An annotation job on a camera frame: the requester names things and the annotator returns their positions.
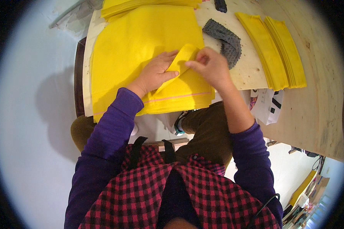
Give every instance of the plywood tabletop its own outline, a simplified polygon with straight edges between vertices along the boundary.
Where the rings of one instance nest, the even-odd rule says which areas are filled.
[[[241,39],[242,55],[236,66],[230,70],[231,79],[237,89],[257,89],[267,88],[266,78],[256,49],[243,28],[234,12],[244,12],[247,14],[263,14],[257,1],[227,1],[227,13],[219,12],[215,9],[214,1],[205,1],[200,4],[200,8],[195,11],[198,25],[203,27],[206,22],[212,18],[227,29],[231,30]],[[85,44],[84,63],[83,63],[83,100],[84,112],[86,116],[93,115],[92,93],[91,93],[91,75],[89,71],[89,60],[92,55],[94,43],[98,34],[108,24],[103,18],[100,18],[101,10],[94,11],[89,25],[87,41]],[[203,39],[206,46],[210,46],[220,52],[220,41],[209,37],[203,33]]]
[[[259,3],[266,15],[285,21],[307,80],[305,88],[285,89],[278,122],[261,125],[264,136],[344,160],[344,59],[326,19],[306,1]]]

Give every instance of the stack of yellow fabric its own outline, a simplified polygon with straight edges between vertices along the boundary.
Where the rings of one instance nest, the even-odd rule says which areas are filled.
[[[110,18],[115,15],[122,14],[123,16],[129,11],[140,6],[160,4],[197,8],[198,3],[201,3],[201,0],[105,0],[101,10],[101,17],[105,18],[106,21],[109,21]]]
[[[190,48],[178,53],[176,58],[180,61],[192,58],[196,50],[204,47],[192,7],[142,6],[110,22],[98,35],[91,58],[95,122],[113,102],[117,90],[138,77],[152,58],[164,51],[181,50],[186,44]],[[169,70],[175,70],[182,65],[171,67],[174,69]],[[144,96],[144,108],[137,115],[208,107],[214,99],[214,89],[192,69],[185,70],[158,93]]]
[[[284,21],[276,21],[271,17],[264,20],[270,35],[278,48],[280,57],[282,58],[284,68],[287,74],[288,88],[303,88],[307,86],[306,77],[304,75],[301,58],[294,44]]]
[[[260,16],[241,12],[235,15],[250,36],[263,66],[268,87],[274,91],[288,87],[288,79],[278,49]]]

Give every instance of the pants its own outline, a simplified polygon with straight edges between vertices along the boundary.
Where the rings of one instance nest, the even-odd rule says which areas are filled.
[[[71,125],[71,137],[80,151],[83,151],[95,125],[93,117],[84,115]],[[232,159],[232,143],[222,101],[189,113],[181,125],[187,134],[195,136],[187,145],[176,151],[178,161],[184,161],[190,154],[198,153],[213,163],[224,164],[227,168]]]

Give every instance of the gray fabric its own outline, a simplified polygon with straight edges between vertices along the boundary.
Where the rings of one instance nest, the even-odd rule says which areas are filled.
[[[232,69],[241,57],[241,39],[213,19],[209,19],[202,31],[221,41],[220,53],[227,58],[228,67]]]

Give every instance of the shoe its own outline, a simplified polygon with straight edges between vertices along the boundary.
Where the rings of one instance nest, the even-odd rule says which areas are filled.
[[[179,127],[178,125],[181,123],[180,121],[185,118],[189,113],[194,112],[195,110],[188,110],[188,111],[183,111],[180,116],[177,118],[177,120],[174,122],[174,130],[176,131],[174,134],[176,136],[181,136],[185,133],[185,131],[183,131],[181,129],[181,127]]]

